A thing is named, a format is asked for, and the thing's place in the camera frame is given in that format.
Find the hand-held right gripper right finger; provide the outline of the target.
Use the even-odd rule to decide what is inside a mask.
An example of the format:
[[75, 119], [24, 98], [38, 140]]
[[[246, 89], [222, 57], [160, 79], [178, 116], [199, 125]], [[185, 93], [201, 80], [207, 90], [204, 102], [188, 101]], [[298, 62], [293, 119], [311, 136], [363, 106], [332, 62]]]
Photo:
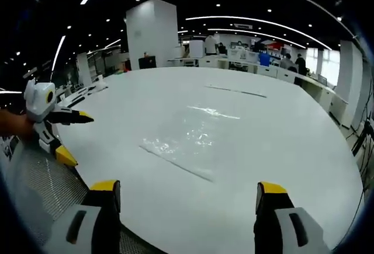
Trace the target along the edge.
[[330, 253], [322, 227], [282, 186], [258, 182], [255, 215], [255, 253]]

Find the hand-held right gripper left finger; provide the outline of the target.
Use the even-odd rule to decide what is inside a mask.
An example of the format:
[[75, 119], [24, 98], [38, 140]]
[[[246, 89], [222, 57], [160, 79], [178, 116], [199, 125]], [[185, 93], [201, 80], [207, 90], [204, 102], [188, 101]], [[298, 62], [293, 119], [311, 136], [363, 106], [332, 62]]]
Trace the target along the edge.
[[52, 226], [44, 253], [119, 253], [120, 181], [95, 183]]

